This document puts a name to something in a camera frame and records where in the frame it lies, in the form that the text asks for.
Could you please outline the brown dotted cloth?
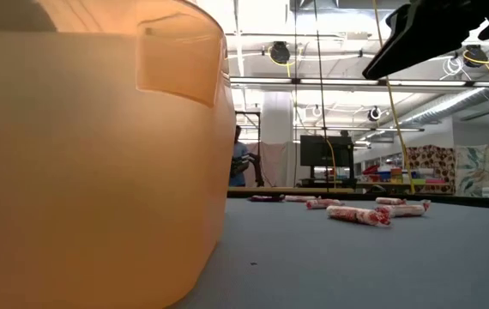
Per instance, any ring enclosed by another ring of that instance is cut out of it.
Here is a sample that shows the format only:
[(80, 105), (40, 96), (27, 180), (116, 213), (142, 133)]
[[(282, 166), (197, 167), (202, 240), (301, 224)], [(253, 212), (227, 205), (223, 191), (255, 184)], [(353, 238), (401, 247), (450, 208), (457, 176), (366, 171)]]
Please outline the brown dotted cloth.
[(453, 148), (436, 145), (407, 148), (410, 167), (420, 173), (425, 185), (417, 186), (419, 194), (454, 195), (456, 159)]

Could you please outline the floral print cloth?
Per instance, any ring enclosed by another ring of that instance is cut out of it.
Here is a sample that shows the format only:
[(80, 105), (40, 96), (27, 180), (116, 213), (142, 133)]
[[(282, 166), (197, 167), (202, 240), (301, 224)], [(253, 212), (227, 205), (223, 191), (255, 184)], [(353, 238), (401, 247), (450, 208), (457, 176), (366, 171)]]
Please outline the floral print cloth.
[(489, 197), (489, 145), (456, 146), (455, 194)]

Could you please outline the long ceiling light bar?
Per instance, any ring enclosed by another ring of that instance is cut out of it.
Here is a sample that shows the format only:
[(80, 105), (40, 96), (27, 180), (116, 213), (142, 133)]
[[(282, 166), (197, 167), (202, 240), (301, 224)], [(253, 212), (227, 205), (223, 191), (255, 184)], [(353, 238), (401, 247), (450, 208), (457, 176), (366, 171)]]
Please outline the long ceiling light bar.
[[(363, 80), (363, 79), (315, 79), (315, 78), (282, 78), (282, 77), (231, 77), (233, 84), (253, 84), (253, 85), (315, 85), (315, 86), (382, 86), (385, 87), (385, 80)], [(477, 81), (425, 81), (425, 80), (390, 80), (390, 86), (398, 87), (427, 87), (427, 88), (489, 88), (489, 82)]]
[[(346, 131), (394, 131), (397, 132), (397, 128), (368, 128), (368, 127), (349, 127), (349, 126), (293, 126), (294, 130), (346, 130)], [(424, 128), (400, 128), (401, 132), (422, 132)]]

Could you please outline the long work table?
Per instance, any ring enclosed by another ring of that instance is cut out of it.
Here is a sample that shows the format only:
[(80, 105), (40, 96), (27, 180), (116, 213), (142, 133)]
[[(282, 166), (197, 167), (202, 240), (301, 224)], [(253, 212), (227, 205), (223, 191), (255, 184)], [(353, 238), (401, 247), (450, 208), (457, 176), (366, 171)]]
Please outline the long work table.
[[(409, 187), (409, 183), (391, 183), (391, 182), (360, 182), (358, 181), (356, 183), (356, 186), (359, 188), (368, 188), (372, 187), (374, 185), (379, 185), (382, 187)], [(429, 182), (418, 182), (418, 181), (413, 181), (412, 183), (413, 186), (436, 186), (436, 187), (442, 187), (442, 186), (451, 186), (451, 183), (429, 183)]]

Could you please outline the black monitor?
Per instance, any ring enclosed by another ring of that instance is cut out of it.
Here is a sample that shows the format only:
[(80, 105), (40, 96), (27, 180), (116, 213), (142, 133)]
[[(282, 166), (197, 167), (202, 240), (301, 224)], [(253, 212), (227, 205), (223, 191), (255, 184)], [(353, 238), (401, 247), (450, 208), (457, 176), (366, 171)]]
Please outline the black monitor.
[(353, 142), (344, 136), (301, 136), (300, 165), (306, 167), (351, 167)]

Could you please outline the black monitor stand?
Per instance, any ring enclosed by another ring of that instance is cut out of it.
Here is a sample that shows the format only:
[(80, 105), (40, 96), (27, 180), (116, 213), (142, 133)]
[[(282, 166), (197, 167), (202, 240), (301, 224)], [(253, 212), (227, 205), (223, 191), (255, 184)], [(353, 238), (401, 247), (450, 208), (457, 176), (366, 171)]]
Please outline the black monitor stand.
[(357, 179), (349, 174), (349, 168), (343, 169), (343, 174), (337, 174), (333, 167), (309, 167), (309, 175), (300, 179), (296, 186), (304, 188), (355, 188)]

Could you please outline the white round column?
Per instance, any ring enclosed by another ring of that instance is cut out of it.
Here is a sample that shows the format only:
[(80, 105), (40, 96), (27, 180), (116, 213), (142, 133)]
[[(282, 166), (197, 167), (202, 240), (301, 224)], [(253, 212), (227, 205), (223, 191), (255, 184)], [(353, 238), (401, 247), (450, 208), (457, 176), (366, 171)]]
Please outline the white round column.
[(292, 141), (293, 100), (289, 92), (265, 92), (261, 107), (261, 140), (265, 143)]

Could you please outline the pink hanging cloth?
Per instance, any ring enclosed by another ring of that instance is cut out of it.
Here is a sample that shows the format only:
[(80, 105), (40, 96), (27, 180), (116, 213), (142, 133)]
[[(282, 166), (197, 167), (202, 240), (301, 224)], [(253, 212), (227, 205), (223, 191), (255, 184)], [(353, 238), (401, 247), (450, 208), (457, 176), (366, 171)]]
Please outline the pink hanging cloth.
[(292, 174), (288, 171), (289, 151), (292, 147), (285, 143), (246, 143), (250, 153), (260, 153), (261, 175), (265, 187), (287, 187), (288, 177)]

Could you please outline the person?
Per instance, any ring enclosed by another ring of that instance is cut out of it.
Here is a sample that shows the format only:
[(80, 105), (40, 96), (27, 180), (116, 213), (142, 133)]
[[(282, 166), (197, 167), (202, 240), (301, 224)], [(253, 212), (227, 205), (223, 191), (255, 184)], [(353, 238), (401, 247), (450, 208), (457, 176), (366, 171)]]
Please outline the person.
[(241, 143), (238, 139), (240, 137), (241, 127), (236, 126), (235, 136), (233, 140), (233, 154), (230, 169), (230, 187), (244, 187), (246, 186), (244, 172), (248, 169), (250, 162), (245, 161), (244, 157), (249, 155), (248, 148), (245, 144)]

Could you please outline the orange plastic bin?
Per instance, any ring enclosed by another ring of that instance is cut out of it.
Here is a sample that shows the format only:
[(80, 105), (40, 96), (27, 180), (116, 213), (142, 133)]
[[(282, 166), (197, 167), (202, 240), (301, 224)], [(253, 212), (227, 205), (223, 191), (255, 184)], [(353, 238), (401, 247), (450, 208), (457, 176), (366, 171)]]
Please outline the orange plastic bin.
[(161, 309), (220, 240), (236, 118), (197, 0), (0, 0), (0, 309)]

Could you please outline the silver ceiling duct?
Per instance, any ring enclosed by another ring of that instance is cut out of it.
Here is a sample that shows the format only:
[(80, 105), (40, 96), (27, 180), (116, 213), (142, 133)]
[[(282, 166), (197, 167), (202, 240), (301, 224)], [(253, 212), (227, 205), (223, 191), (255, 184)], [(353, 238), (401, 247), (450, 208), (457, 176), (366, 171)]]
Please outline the silver ceiling duct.
[(473, 88), (459, 94), (444, 95), (428, 102), (419, 112), (400, 118), (399, 125), (427, 124), (445, 118), (455, 112), (489, 101), (489, 87)]

